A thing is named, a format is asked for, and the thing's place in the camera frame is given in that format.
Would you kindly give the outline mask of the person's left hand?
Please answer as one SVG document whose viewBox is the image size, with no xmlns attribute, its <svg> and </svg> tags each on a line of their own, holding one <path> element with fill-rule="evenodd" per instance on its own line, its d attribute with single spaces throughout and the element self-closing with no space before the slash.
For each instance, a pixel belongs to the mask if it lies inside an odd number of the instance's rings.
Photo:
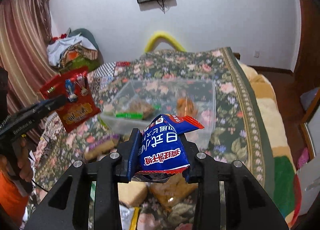
<svg viewBox="0 0 320 230">
<path fill-rule="evenodd" d="M 31 162 L 29 160 L 29 150 L 27 147 L 27 141 L 24 138 L 20 139 L 20 153 L 17 157 L 17 165 L 20 168 L 19 176 L 26 182 L 31 182 L 33 178 L 33 170 L 31 168 Z"/>
</svg>

